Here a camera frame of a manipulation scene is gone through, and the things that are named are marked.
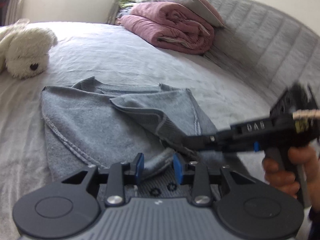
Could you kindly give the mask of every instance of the black handle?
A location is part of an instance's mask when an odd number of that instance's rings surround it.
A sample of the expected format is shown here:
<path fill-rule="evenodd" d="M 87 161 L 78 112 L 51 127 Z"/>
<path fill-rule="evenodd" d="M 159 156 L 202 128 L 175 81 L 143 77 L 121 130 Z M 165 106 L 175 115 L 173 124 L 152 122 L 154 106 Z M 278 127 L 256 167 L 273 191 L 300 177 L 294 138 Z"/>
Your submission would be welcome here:
<path fill-rule="evenodd" d="M 295 175 L 295 181 L 300 184 L 300 189 L 297 192 L 298 201 L 304 208 L 309 207 L 310 199 L 308 195 L 308 186 L 305 180 L 302 165 L 294 165 L 290 162 L 288 157 L 288 150 L 290 147 L 270 148 L 265 151 L 266 157 L 274 159 L 279 164 L 279 170 L 286 170 L 293 172 Z"/>

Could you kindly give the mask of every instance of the plush toy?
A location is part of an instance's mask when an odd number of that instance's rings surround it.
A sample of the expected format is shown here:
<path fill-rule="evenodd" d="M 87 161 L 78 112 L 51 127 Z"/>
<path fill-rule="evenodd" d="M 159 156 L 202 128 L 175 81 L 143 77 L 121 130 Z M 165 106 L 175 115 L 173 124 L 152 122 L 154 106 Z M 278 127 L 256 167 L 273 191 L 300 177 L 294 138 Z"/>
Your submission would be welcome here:
<path fill-rule="evenodd" d="M 52 30 L 32 27 L 24 19 L 0 29 L 0 73 L 7 68 L 17 78 L 40 74 L 49 63 L 49 50 L 57 43 Z"/>

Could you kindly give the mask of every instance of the person's hand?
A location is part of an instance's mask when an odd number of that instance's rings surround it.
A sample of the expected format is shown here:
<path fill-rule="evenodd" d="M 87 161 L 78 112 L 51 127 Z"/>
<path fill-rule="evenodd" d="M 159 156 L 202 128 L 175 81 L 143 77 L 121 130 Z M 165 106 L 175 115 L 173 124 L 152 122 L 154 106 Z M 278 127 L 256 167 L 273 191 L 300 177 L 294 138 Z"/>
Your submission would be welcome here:
<path fill-rule="evenodd" d="M 293 164 L 303 164 L 307 176 L 308 191 L 312 207 L 315 211 L 320 211 L 320 162 L 316 156 L 316 151 L 310 147 L 290 148 L 288 151 L 289 160 Z M 265 158 L 262 162 L 266 171 L 265 179 L 271 186 L 297 198 L 297 191 L 300 188 L 298 182 L 294 181 L 293 172 L 279 171 L 276 161 Z"/>

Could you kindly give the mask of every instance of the folded blanket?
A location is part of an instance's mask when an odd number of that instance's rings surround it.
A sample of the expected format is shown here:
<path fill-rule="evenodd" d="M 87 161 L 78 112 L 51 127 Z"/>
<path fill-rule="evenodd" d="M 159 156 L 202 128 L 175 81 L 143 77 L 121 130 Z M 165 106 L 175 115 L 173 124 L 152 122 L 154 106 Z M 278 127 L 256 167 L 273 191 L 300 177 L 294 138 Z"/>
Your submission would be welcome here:
<path fill-rule="evenodd" d="M 121 25 L 155 47 L 202 54 L 212 45 L 214 30 L 188 8 L 172 2 L 135 5 Z"/>

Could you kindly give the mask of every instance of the gray sweatshirt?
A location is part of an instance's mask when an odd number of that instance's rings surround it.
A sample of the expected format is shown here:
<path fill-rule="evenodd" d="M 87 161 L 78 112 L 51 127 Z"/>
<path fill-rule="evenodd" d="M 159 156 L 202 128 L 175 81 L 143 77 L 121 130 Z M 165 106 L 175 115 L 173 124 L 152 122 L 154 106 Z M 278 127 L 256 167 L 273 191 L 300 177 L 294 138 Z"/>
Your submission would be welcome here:
<path fill-rule="evenodd" d="M 144 180 L 126 187 L 126 196 L 189 195 L 176 185 L 172 155 L 205 162 L 210 168 L 228 164 L 248 174 L 236 154 L 192 152 L 181 145 L 186 135 L 215 133 L 189 89 L 158 86 L 107 85 L 94 77 L 73 86 L 47 86 L 42 91 L 47 157 L 53 179 L 84 165 L 109 168 L 145 155 Z"/>

